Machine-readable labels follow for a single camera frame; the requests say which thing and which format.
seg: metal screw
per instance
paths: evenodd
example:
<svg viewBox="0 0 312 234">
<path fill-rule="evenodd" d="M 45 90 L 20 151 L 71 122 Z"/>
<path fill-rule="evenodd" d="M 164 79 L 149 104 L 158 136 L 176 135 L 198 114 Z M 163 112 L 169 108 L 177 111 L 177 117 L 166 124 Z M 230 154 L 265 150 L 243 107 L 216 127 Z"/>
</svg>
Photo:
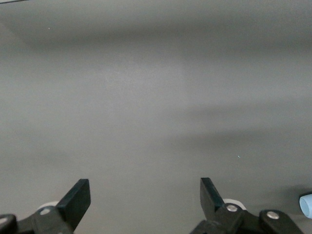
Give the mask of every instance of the metal screw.
<svg viewBox="0 0 312 234">
<path fill-rule="evenodd" d="M 228 211 L 231 211 L 231 212 L 236 212 L 238 210 L 238 208 L 234 205 L 228 205 L 226 209 L 228 209 Z"/>
<path fill-rule="evenodd" d="M 273 211 L 267 212 L 267 216 L 271 219 L 279 219 L 279 215 Z"/>
<path fill-rule="evenodd" d="M 8 218 L 0 218 L 0 224 L 5 223 L 6 221 L 8 221 Z"/>
<path fill-rule="evenodd" d="M 50 209 L 44 208 L 42 211 L 40 211 L 40 215 L 46 215 L 49 212 L 50 212 Z"/>
</svg>

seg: screw head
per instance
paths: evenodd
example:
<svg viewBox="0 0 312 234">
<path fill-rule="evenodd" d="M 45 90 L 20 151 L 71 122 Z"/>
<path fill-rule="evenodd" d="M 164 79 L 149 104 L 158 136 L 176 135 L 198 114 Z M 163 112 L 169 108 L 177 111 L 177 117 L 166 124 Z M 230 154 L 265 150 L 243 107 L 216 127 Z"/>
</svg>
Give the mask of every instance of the screw head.
<svg viewBox="0 0 312 234">
<path fill-rule="evenodd" d="M 50 212 L 49 208 L 44 208 L 42 211 L 40 211 L 40 215 L 46 215 L 49 212 Z"/>
<path fill-rule="evenodd" d="M 230 212 L 236 212 L 238 210 L 238 208 L 234 205 L 228 205 L 226 209 Z"/>
<path fill-rule="evenodd" d="M 273 211 L 267 212 L 267 216 L 271 219 L 279 219 L 279 215 Z"/>
<path fill-rule="evenodd" d="M 0 218 L 0 225 L 8 221 L 8 218 Z"/>
</svg>

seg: light blue object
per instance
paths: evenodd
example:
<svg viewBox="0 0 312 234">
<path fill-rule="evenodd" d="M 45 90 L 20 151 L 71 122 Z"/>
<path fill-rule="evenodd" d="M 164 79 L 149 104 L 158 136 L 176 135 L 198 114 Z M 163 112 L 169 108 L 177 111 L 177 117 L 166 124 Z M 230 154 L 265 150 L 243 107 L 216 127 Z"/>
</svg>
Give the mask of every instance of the light blue object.
<svg viewBox="0 0 312 234">
<path fill-rule="evenodd" d="M 299 203 L 304 215 L 308 218 L 312 218 L 312 194 L 302 196 Z"/>
</svg>

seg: black plastic part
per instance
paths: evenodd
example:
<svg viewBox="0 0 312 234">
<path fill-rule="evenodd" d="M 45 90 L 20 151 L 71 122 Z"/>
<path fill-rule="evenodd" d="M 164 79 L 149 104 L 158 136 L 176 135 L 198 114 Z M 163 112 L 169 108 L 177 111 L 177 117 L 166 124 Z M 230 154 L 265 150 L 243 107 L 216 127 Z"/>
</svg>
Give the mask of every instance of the black plastic part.
<svg viewBox="0 0 312 234">
<path fill-rule="evenodd" d="M 267 216 L 269 211 L 279 215 L 279 219 L 272 219 Z M 285 213 L 277 210 L 263 210 L 259 215 L 261 226 L 271 234 L 303 234 L 292 219 Z"/>
<path fill-rule="evenodd" d="M 0 215 L 0 234 L 13 233 L 17 229 L 16 217 L 13 214 Z"/>
<path fill-rule="evenodd" d="M 226 234 L 226 232 L 219 228 L 218 223 L 203 220 L 190 234 Z"/>
<path fill-rule="evenodd" d="M 232 205 L 237 207 L 237 211 L 231 212 L 226 208 Z M 238 228 L 243 223 L 244 212 L 243 210 L 234 204 L 228 203 L 220 207 L 215 213 L 215 220 L 221 225 L 222 229 L 228 234 L 235 234 Z"/>
<path fill-rule="evenodd" d="M 236 212 L 230 212 L 226 206 L 234 204 L 225 204 L 215 213 L 214 220 L 203 220 L 191 232 L 191 234 L 235 234 L 243 222 L 244 212 L 237 207 Z"/>
<path fill-rule="evenodd" d="M 44 207 L 32 215 L 32 226 L 35 234 L 73 234 L 73 229 L 61 217 L 53 206 Z"/>
<path fill-rule="evenodd" d="M 56 205 L 64 221 L 73 230 L 81 221 L 91 203 L 88 179 L 80 179 Z"/>
<path fill-rule="evenodd" d="M 222 197 L 210 178 L 200 180 L 200 204 L 207 220 L 213 220 L 215 212 L 224 205 Z"/>
<path fill-rule="evenodd" d="M 90 203 L 89 180 L 80 179 L 55 207 L 41 208 L 17 223 L 14 215 L 0 215 L 10 217 L 10 221 L 0 225 L 0 234 L 72 234 Z"/>
<path fill-rule="evenodd" d="M 244 211 L 243 223 L 239 227 L 237 234 L 265 234 L 260 226 L 259 217 Z"/>
</svg>

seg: gray surface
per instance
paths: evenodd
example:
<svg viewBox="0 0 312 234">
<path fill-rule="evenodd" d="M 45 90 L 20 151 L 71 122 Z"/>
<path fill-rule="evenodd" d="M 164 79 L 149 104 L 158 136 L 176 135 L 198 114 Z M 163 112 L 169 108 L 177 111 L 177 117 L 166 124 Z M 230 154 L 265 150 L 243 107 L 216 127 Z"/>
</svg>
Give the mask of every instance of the gray surface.
<svg viewBox="0 0 312 234">
<path fill-rule="evenodd" d="M 89 178 L 77 234 L 188 233 L 210 177 L 310 233 L 310 2 L 60 2 L 0 6 L 1 213 Z"/>
</svg>

